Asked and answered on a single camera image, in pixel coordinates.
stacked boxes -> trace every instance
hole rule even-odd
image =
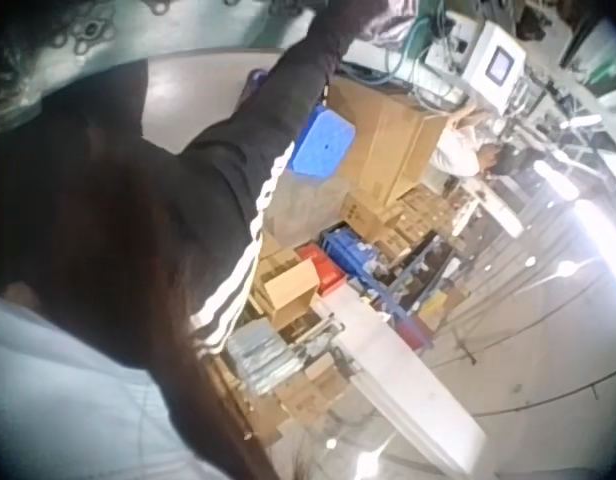
[[[397,231],[409,241],[421,242],[423,237],[434,230],[452,247],[461,251],[464,242],[452,236],[453,219],[467,198],[463,192],[455,192],[450,198],[443,198],[424,185],[417,185],[401,197],[404,218],[397,223]]]

long dark hair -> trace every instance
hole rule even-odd
[[[218,394],[212,362],[192,348],[186,259],[150,181],[107,159],[72,185],[56,199],[52,247],[33,285],[42,313],[118,362],[147,369],[200,458],[234,479],[278,478],[256,436],[245,436],[234,399]]]

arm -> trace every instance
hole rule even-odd
[[[268,172],[304,127],[327,79],[385,0],[336,0],[317,15],[308,35],[291,47],[267,79],[224,122],[203,132],[189,148],[206,142],[237,146]]]
[[[461,107],[456,112],[448,115],[448,125],[454,128],[459,126],[459,123],[466,119],[471,113],[473,113],[477,109],[477,102],[473,98],[468,98],[466,101],[466,105]]]

red container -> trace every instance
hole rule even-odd
[[[309,258],[315,264],[319,276],[317,293],[322,297],[334,292],[346,281],[346,274],[314,243],[299,248],[297,253],[302,260]]]

white machine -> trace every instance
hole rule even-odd
[[[455,22],[447,39],[435,41],[426,65],[480,104],[503,114],[524,69],[526,51],[498,25],[448,12]]]

